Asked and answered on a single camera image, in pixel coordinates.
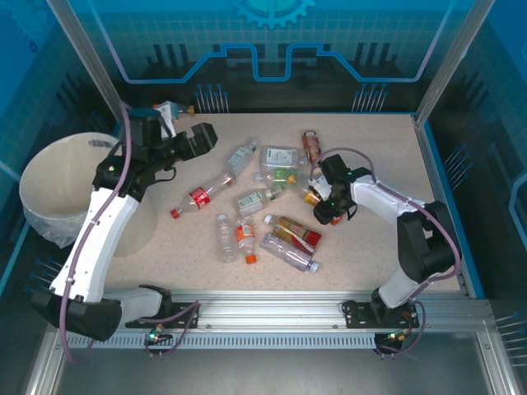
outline bottle label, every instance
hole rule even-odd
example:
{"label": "bottle label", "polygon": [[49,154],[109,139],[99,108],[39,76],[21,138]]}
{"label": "bottle label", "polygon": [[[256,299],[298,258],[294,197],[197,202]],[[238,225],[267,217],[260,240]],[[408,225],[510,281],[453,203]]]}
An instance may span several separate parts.
{"label": "bottle label", "polygon": [[260,192],[251,193],[238,201],[238,208],[241,214],[253,214],[264,207],[262,203],[263,195]]}
{"label": "bottle label", "polygon": [[189,193],[190,197],[196,202],[198,208],[206,206],[211,202],[211,198],[207,195],[205,190],[201,187],[196,188],[194,191]]}
{"label": "bottle label", "polygon": [[280,218],[273,234],[312,256],[322,235],[288,218]]}
{"label": "bottle label", "polygon": [[243,158],[245,155],[252,153],[250,150],[248,150],[245,147],[238,148],[234,154],[232,154],[231,158],[229,159],[229,163],[233,166],[236,165],[240,161],[241,158]]}
{"label": "bottle label", "polygon": [[236,241],[243,240],[246,237],[254,237],[254,226],[242,225],[236,228]]}
{"label": "bottle label", "polygon": [[293,150],[267,149],[268,165],[291,165],[293,163]]}
{"label": "bottle label", "polygon": [[304,197],[304,200],[308,202],[311,206],[316,206],[320,202],[320,199],[315,195],[313,191],[309,191]]}

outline gear logo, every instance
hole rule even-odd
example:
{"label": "gear logo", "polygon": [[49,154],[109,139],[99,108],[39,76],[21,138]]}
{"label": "gear logo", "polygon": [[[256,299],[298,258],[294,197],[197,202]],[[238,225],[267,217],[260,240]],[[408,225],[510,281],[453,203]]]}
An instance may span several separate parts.
{"label": "gear logo", "polygon": [[238,16],[247,22],[256,22],[258,27],[276,25],[286,27],[288,22],[296,23],[298,16],[307,14],[307,7],[314,6],[315,0],[235,0]]}
{"label": "gear logo", "polygon": [[44,33],[48,25],[45,0],[0,0],[0,12],[9,11],[18,27],[31,40]]}

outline orange bottle cap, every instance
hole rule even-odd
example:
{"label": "orange bottle cap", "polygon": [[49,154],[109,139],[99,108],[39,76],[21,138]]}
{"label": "orange bottle cap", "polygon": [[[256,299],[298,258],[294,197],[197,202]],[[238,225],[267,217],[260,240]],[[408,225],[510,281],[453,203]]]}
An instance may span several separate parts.
{"label": "orange bottle cap", "polygon": [[246,261],[248,264],[256,263],[256,255],[247,255],[247,256],[245,257],[245,261]]}

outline clear plastic bottle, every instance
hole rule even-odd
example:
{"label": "clear plastic bottle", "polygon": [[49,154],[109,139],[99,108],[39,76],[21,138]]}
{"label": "clear plastic bottle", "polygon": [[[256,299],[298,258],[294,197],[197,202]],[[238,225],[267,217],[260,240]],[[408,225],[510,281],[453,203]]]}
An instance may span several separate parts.
{"label": "clear plastic bottle", "polygon": [[273,227],[273,235],[307,255],[313,256],[319,247],[322,235],[299,222],[285,216],[266,216],[263,222]]}
{"label": "clear plastic bottle", "polygon": [[217,216],[216,235],[218,253],[222,262],[233,262],[238,258],[235,229],[232,221],[225,214]]}
{"label": "clear plastic bottle", "polygon": [[276,168],[300,169],[307,165],[307,157],[298,148],[290,146],[262,146],[260,150],[260,171],[267,173]]}
{"label": "clear plastic bottle", "polygon": [[254,181],[257,183],[265,183],[268,187],[278,185],[280,188],[287,188],[290,183],[288,180],[292,178],[296,180],[301,170],[299,169],[273,169],[265,173],[255,173]]}
{"label": "clear plastic bottle", "polygon": [[287,177],[287,186],[313,207],[322,201],[320,195],[310,188],[309,176],[306,174],[291,174]]}
{"label": "clear plastic bottle", "polygon": [[275,257],[283,259],[285,262],[302,272],[316,273],[319,270],[319,262],[272,233],[267,233],[263,237],[260,247]]}
{"label": "clear plastic bottle", "polygon": [[199,211],[211,202],[221,191],[229,188],[235,180],[230,170],[224,170],[215,179],[211,179],[201,187],[186,195],[179,206],[170,211],[175,220],[187,212]]}
{"label": "clear plastic bottle", "polygon": [[241,253],[245,255],[245,261],[249,264],[256,263],[258,259],[254,254],[254,226],[249,217],[236,218],[236,240]]}
{"label": "clear plastic bottle", "polygon": [[250,160],[253,158],[256,148],[259,146],[260,140],[253,137],[244,146],[238,146],[238,148],[236,148],[236,151],[234,151],[231,158],[227,161],[227,168],[231,169],[235,177],[238,177],[243,169],[247,167]]}
{"label": "clear plastic bottle", "polygon": [[235,199],[235,207],[238,214],[242,216],[250,216],[255,212],[263,210],[273,200],[278,199],[283,194],[282,188],[279,186],[268,189],[256,189],[248,193],[244,193]]}

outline red bottle label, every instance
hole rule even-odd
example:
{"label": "red bottle label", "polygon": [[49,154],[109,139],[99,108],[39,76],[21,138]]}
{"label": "red bottle label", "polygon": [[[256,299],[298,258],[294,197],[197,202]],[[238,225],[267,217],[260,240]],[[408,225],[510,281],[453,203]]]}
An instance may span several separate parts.
{"label": "red bottle label", "polygon": [[198,208],[206,206],[211,202],[211,198],[207,195],[205,190],[201,187],[196,188],[194,191],[189,193],[190,197],[196,202]]}

